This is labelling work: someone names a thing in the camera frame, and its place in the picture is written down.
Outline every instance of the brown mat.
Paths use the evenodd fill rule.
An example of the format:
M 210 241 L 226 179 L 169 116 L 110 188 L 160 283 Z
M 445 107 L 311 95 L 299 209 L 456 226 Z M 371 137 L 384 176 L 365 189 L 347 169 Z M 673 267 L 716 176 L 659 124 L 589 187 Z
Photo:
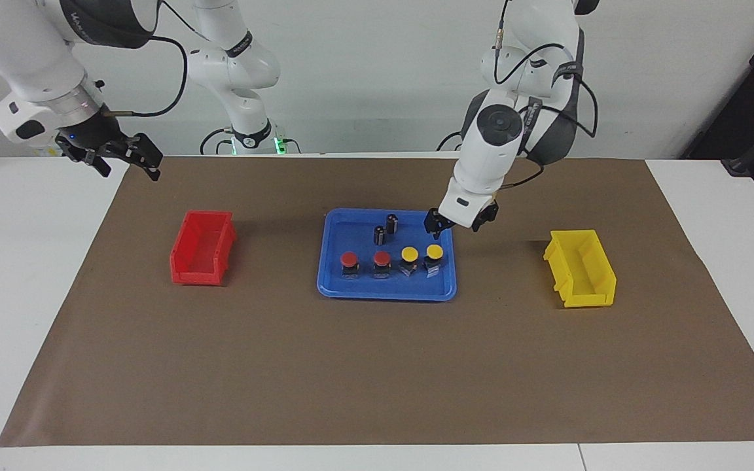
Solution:
M 327 211 L 427 209 L 451 167 L 171 158 L 158 184 L 131 170 L 0 446 L 754 440 L 754 354 L 643 162 L 568 160 L 503 192 L 498 221 L 455 231 L 452 302 L 318 293 Z M 227 287 L 170 283 L 188 209 L 234 212 Z M 542 253 L 550 230 L 584 228 L 619 293 L 563 310 Z

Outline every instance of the yellow button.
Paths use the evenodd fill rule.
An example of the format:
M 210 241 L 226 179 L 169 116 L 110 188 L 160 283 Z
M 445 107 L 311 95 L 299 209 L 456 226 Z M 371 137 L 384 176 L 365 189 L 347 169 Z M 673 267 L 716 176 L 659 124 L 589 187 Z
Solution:
M 427 256 L 432 260 L 440 260 L 444 256 L 444 249 L 440 245 L 432 244 L 430 247 L 427 247 Z
M 401 257 L 406 263 L 415 262 L 415 260 L 418 259 L 418 251 L 415 249 L 415 247 L 404 248 L 401 252 Z

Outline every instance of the white table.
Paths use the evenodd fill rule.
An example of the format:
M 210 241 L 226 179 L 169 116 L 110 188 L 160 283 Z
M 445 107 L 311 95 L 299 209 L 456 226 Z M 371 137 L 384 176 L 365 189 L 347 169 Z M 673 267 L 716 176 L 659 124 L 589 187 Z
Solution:
M 455 157 L 451 152 L 334 157 Z M 754 349 L 754 184 L 716 162 L 649 167 Z M 0 158 L 0 431 L 123 174 Z M 0 469 L 754 469 L 741 444 L 0 449 Z

